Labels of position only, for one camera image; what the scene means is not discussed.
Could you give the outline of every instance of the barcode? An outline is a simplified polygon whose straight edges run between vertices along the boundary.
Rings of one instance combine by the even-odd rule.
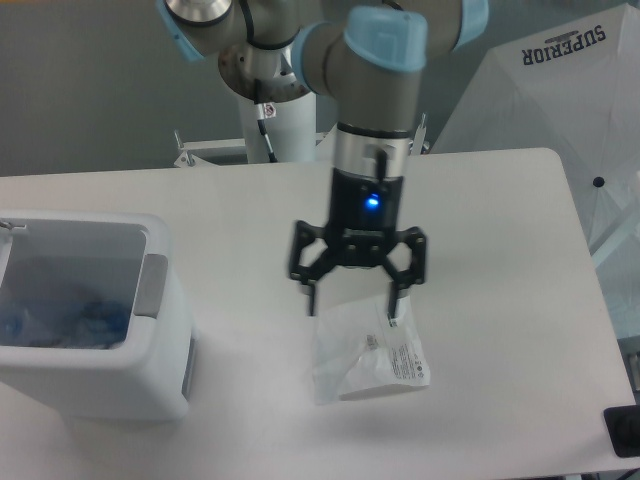
[[[378,348],[378,340],[375,335],[367,335],[367,346],[369,350],[375,350]]]

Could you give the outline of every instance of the black cable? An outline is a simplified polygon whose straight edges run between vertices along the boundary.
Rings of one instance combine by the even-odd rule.
[[[625,473],[621,477],[618,477],[616,480],[627,480],[628,478],[631,478],[633,475],[635,475],[639,471],[640,471],[640,468],[635,468],[633,470],[629,470],[627,473]]]
[[[253,103],[255,105],[260,104],[260,87],[262,86],[262,82],[258,79],[254,82],[253,87]],[[264,123],[264,119],[258,119],[258,130],[260,130],[260,135],[264,138],[264,143],[267,146],[267,155],[269,156],[269,163],[278,163],[278,158],[273,151],[273,146],[271,145],[271,140],[269,139],[269,134],[267,133],[267,126]]]

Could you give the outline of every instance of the blue items in bin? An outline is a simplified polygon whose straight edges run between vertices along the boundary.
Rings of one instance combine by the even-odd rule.
[[[127,336],[131,311],[114,301],[11,302],[0,310],[0,345],[108,349]]]

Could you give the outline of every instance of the gray wall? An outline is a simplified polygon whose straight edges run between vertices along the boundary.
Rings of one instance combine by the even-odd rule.
[[[327,16],[350,4],[325,0]],[[163,168],[184,141],[241,136],[235,101],[216,59],[187,64],[153,0],[55,0],[0,3],[0,175]],[[429,112],[435,140],[487,49],[620,0],[492,0],[486,34],[431,61],[418,110]],[[306,21],[320,17],[303,0]],[[318,129],[336,108],[318,103]]]

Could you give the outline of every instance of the cable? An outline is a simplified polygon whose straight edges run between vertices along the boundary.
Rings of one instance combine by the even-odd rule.
[[[257,78],[254,81],[253,85],[253,103],[255,105],[259,105],[260,102],[260,87],[262,86],[262,82]],[[264,119],[258,119],[258,130],[260,130],[260,135],[264,138],[264,143],[267,147],[267,155],[269,155],[269,163],[278,163],[278,159],[276,158],[276,154],[273,152],[273,146],[271,145],[271,140],[269,139],[269,134],[267,133],[267,126],[264,123]]]

